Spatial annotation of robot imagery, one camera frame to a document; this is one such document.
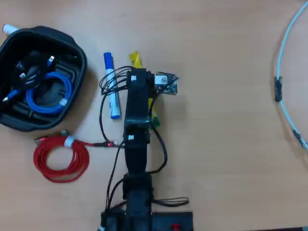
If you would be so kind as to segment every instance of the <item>black mount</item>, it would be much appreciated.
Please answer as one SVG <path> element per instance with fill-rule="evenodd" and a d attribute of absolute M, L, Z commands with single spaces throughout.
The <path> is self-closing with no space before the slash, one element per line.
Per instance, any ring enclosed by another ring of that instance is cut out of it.
<path fill-rule="evenodd" d="M 155 76 L 146 69 L 128 71 L 128 97 L 124 124 L 125 160 L 128 173 L 123 181 L 126 210 L 108 212 L 105 231 L 192 231 L 193 214 L 152 213 L 152 177 L 145 171 L 150 143 L 150 97 L 156 93 Z"/>

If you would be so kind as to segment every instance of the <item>black plastic container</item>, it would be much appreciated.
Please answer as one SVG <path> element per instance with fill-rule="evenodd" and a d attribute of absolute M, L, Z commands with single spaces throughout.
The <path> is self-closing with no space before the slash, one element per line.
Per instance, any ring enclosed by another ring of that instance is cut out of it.
<path fill-rule="evenodd" d="M 0 100 L 12 90 L 8 78 L 16 63 L 32 51 L 63 57 L 55 69 L 71 80 L 74 89 L 63 111 L 56 115 L 33 112 L 26 103 L 25 93 L 21 93 L 0 111 L 0 123 L 20 131 L 44 130 L 58 125 L 71 107 L 87 69 L 86 55 L 71 36 L 44 26 L 20 29 L 0 47 Z M 65 87 L 60 81 L 45 80 L 36 88 L 34 100 L 38 105 L 51 107 L 64 95 Z"/>

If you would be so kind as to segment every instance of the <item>light blue cable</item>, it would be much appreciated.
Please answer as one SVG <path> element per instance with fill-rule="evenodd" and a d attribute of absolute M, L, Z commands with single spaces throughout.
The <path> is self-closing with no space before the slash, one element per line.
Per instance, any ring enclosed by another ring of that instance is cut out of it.
<path fill-rule="evenodd" d="M 60 113 L 65 105 L 67 104 L 67 101 L 69 100 L 69 98 L 72 96 L 72 92 L 73 92 L 73 85 L 71 83 L 71 81 L 63 74 L 59 73 L 59 72 L 49 72 L 45 75 L 44 79 L 50 79 L 50 78 L 58 78 L 60 79 L 65 86 L 65 97 L 60 100 L 60 102 L 54 106 L 54 107 L 41 107 L 35 104 L 34 100 L 33 100 L 33 96 L 34 96 L 34 88 L 31 88 L 29 90 L 26 91 L 26 101 L 29 105 L 29 107 L 38 113 L 41 114 L 57 114 Z"/>
<path fill-rule="evenodd" d="M 292 21 L 290 22 L 285 34 L 284 34 L 284 37 L 283 37 L 283 40 L 282 40 L 282 44 L 281 44 L 281 47 L 280 47 L 280 51 L 279 51 L 279 55 L 278 55 L 278 59 L 277 59 L 277 66 L 276 66 L 276 78 L 277 80 L 280 79 L 280 67 L 281 67 L 281 60 L 282 60 L 282 55 L 283 55 L 283 51 L 284 51 L 284 47 L 286 45 L 286 42 L 288 40 L 288 37 L 289 37 L 289 34 L 290 34 L 290 31 L 294 25 L 294 23 L 297 21 L 297 19 L 299 18 L 299 16 L 302 14 L 302 12 L 306 9 L 306 7 L 308 6 L 308 1 L 306 1 L 306 3 L 299 9 L 299 11 L 297 12 L 297 14 L 294 16 L 294 18 L 292 19 Z M 293 123 L 291 117 L 289 116 L 289 113 L 287 111 L 287 109 L 285 108 L 284 106 L 284 103 L 283 101 L 281 100 L 279 102 L 280 106 L 281 106 L 281 109 L 285 115 L 285 118 L 287 119 L 288 123 L 290 124 L 292 130 L 296 131 L 298 134 L 298 129 L 297 127 L 295 126 L 295 124 Z M 302 144 L 303 144 L 303 147 L 308 150 L 308 144 L 307 142 L 301 138 L 301 141 L 302 141 Z"/>

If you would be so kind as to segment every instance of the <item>blue marker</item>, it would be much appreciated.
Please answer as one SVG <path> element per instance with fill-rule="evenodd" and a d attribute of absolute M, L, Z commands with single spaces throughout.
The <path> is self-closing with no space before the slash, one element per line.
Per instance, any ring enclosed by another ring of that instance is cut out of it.
<path fill-rule="evenodd" d="M 113 72 L 107 76 L 107 81 L 109 81 L 113 77 L 115 77 L 114 62 L 113 62 L 113 58 L 110 52 L 104 53 L 104 60 L 105 60 L 105 67 L 106 67 L 106 75 Z M 109 85 L 109 88 L 112 88 L 114 85 L 116 85 L 116 79 L 111 82 L 111 84 Z M 118 99 L 117 92 L 114 92 L 111 95 L 109 95 L 109 101 L 110 101 L 111 118 L 119 119 L 121 117 L 121 111 L 120 111 L 120 105 L 119 105 L 119 99 Z"/>

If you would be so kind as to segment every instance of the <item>coiled red cable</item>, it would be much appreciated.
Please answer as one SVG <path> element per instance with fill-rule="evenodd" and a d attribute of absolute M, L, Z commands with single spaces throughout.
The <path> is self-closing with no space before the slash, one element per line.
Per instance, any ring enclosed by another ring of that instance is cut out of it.
<path fill-rule="evenodd" d="M 43 176 L 54 183 L 69 183 L 76 181 L 87 170 L 90 162 L 89 152 L 86 146 L 95 146 L 94 143 L 86 143 L 74 140 L 72 144 L 73 156 L 67 168 L 54 170 L 48 167 L 47 159 L 55 147 L 64 147 L 67 136 L 55 136 L 41 139 L 41 143 L 34 151 L 33 161 L 35 167 Z"/>

